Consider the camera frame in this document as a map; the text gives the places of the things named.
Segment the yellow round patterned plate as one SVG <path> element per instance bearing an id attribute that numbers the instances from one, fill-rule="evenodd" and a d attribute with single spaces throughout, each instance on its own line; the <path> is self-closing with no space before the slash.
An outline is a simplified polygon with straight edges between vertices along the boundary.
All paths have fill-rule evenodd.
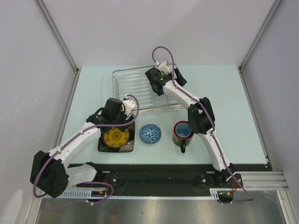
<path id="1" fill-rule="evenodd" d="M 110 148 L 120 148 L 124 146 L 130 138 L 128 128 L 123 132 L 118 128 L 112 128 L 106 132 L 103 137 L 103 142 Z"/>

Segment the metal wire dish rack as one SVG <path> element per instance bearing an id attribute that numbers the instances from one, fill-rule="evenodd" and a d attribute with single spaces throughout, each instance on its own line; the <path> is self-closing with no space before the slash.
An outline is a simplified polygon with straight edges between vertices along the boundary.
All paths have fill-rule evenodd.
<path id="1" fill-rule="evenodd" d="M 114 98 L 123 99 L 134 95 L 140 105 L 140 114 L 169 112 L 182 109 L 177 101 L 166 95 L 158 96 L 151 88 L 145 72 L 151 66 L 134 67 L 113 71 Z"/>

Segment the blue patterned bowl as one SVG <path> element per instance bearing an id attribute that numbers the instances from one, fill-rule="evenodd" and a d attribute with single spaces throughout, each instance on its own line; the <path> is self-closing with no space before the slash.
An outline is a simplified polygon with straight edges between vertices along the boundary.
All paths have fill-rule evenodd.
<path id="1" fill-rule="evenodd" d="M 139 137 L 145 144 L 155 144 L 161 139 L 162 131 L 155 124 L 145 124 L 139 131 Z"/>

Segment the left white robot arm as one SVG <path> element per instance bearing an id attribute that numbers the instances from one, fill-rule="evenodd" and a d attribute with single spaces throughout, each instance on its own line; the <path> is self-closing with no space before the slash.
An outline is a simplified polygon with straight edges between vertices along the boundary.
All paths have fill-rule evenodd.
<path id="1" fill-rule="evenodd" d="M 134 123 L 137 116 L 131 115 L 134 108 L 139 109 L 137 98 L 131 94 L 123 100 L 109 98 L 104 107 L 90 115 L 83 126 L 67 141 L 48 152 L 39 151 L 33 158 L 30 182 L 33 196 L 52 198 L 60 196 L 69 186 L 91 184 L 99 186 L 103 174 L 93 163 L 70 167 L 71 162 L 91 143 L 99 140 L 113 128 L 125 130 Z"/>

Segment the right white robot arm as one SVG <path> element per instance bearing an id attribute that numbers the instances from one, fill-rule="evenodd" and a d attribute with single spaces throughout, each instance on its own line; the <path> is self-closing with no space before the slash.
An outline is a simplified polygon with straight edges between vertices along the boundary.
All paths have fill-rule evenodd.
<path id="1" fill-rule="evenodd" d="M 184 89 L 187 81 L 178 68 L 166 73 L 153 67 L 145 75 L 157 95 L 166 95 L 187 110 L 187 122 L 191 131 L 203 140 L 212 158 L 213 168 L 217 172 L 216 183 L 220 187 L 227 187 L 233 180 L 235 169 L 219 143 L 210 100 L 207 97 L 199 98 Z"/>

